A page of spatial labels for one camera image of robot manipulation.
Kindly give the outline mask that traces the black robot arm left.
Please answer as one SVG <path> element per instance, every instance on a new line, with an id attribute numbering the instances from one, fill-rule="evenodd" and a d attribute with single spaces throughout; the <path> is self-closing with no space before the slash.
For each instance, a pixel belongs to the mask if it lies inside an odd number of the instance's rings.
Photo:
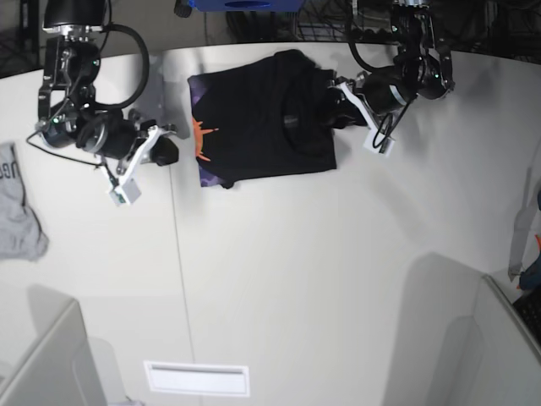
<path id="1" fill-rule="evenodd" d="M 347 3 L 344 37 L 361 68 L 345 84 L 365 106 L 383 134 L 391 134 L 418 97 L 437 100 L 454 90 L 451 49 L 440 35 L 440 22 L 425 1 Z M 381 41 L 396 47 L 386 66 L 374 66 L 361 56 L 358 44 Z"/>

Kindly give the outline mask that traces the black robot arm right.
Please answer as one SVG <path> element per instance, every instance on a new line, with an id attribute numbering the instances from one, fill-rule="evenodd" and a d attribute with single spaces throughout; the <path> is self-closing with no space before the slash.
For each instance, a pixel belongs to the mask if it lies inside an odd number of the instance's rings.
<path id="1" fill-rule="evenodd" d="M 178 148 L 170 138 L 176 127 L 160 126 L 132 107 L 148 85 L 150 54 L 136 30 L 112 21 L 111 2 L 50 1 L 43 30 L 51 38 L 46 41 L 34 132 L 42 139 L 41 151 L 58 156 L 60 149 L 72 145 L 94 156 L 90 166 L 104 170 L 112 181 L 139 164 L 165 167 L 178 161 Z M 108 104 L 96 100 L 102 49 L 91 36 L 113 32 L 134 40 L 141 70 L 134 93 Z"/>

